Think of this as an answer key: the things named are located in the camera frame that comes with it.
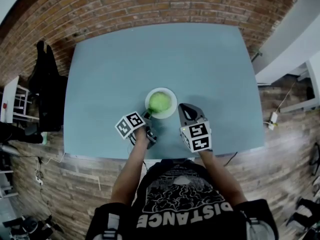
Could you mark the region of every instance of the white plate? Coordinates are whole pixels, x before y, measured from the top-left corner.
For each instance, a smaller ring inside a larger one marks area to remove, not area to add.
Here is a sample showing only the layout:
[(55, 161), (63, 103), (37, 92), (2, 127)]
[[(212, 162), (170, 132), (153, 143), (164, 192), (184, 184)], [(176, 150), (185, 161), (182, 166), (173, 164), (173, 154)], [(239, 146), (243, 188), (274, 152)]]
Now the white plate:
[(155, 88), (152, 91), (148, 93), (148, 95), (145, 98), (144, 105), (145, 108), (149, 108), (149, 100), (152, 94), (162, 92), (170, 96), (171, 98), (171, 107), (168, 108), (166, 111), (160, 112), (160, 113), (153, 113), (152, 116), (156, 119), (165, 119), (170, 117), (177, 109), (178, 101), (176, 95), (172, 92), (172, 90), (169, 90), (168, 88), (159, 87)]

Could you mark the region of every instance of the green ball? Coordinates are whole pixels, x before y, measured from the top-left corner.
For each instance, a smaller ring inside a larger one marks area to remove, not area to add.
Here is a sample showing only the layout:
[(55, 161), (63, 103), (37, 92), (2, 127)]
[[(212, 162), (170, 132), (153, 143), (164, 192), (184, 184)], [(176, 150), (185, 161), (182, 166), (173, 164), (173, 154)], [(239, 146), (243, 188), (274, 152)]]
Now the green ball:
[(149, 109), (152, 112), (160, 113), (171, 107), (171, 97), (162, 91), (157, 91), (151, 95)]

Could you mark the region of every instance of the wire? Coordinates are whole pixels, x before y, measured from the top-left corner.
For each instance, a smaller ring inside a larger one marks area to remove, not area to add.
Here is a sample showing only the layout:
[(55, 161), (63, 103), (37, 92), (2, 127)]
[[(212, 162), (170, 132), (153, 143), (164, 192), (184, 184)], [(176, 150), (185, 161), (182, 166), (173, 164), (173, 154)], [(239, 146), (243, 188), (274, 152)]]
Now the wire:
[(144, 164), (144, 166), (145, 166), (146, 171), (148, 171), (148, 167), (147, 167), (147, 165), (146, 165), (146, 162), (145, 162), (145, 161), (143, 161), (143, 164)]
[(224, 165), (224, 167), (226, 167), (230, 162), (231, 160), (238, 154), (238, 152), (235, 152), (235, 154), (229, 159), (228, 162), (226, 162), (226, 164)]
[(281, 107), (282, 103), (284, 103), (284, 101), (286, 100), (287, 96), (289, 95), (289, 93), (291, 92), (292, 88), (294, 87), (294, 85), (296, 84), (297, 81), (294, 81), (294, 83), (291, 85), (290, 90), (287, 92), (286, 96), (284, 97), (283, 101), (280, 103), (280, 105), (278, 106), (278, 108), (276, 109), (275, 113), (277, 113), (277, 111), (279, 110), (279, 108)]
[(61, 157), (61, 160), (60, 160), (60, 161), (58, 161), (58, 160), (56, 160), (56, 159), (54, 159), (54, 158), (52, 158), (52, 157), (49, 159), (48, 162), (44, 162), (42, 159), (41, 159), (41, 161), (44, 162), (45, 165), (47, 165), (47, 164), (50, 162), (51, 159), (54, 160), (54, 161), (56, 161), (56, 162), (58, 162), (58, 163), (61, 163), (62, 159), (64, 159), (65, 154), (66, 154), (66, 152), (64, 152), (64, 154), (63, 154), (63, 156)]

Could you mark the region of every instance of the light blue table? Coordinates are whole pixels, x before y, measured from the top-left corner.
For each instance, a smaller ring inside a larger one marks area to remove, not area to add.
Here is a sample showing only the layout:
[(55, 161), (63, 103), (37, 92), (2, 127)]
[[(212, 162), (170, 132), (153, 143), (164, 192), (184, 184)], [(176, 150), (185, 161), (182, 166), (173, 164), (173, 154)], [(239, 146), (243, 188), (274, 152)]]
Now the light blue table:
[[(237, 27), (175, 23), (100, 35), (76, 45), (66, 89), (64, 151), (127, 159), (132, 145), (115, 124), (145, 110), (157, 87), (179, 103), (200, 107), (210, 121), (216, 155), (264, 145), (262, 110), (254, 70)], [(154, 119), (158, 143), (147, 159), (186, 158), (178, 110)]]

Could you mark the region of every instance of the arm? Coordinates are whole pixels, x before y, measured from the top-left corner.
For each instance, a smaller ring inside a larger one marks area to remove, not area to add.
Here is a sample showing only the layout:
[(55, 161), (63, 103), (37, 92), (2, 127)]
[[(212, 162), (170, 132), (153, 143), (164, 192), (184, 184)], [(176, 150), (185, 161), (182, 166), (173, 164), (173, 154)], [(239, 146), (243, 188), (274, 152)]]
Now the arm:
[(114, 183), (110, 203), (122, 203), (131, 206), (135, 199), (149, 140), (143, 127), (138, 128), (134, 134), (135, 145)]
[(240, 184), (230, 172), (218, 161), (211, 151), (199, 152), (205, 168), (221, 195), (231, 206), (247, 202)]

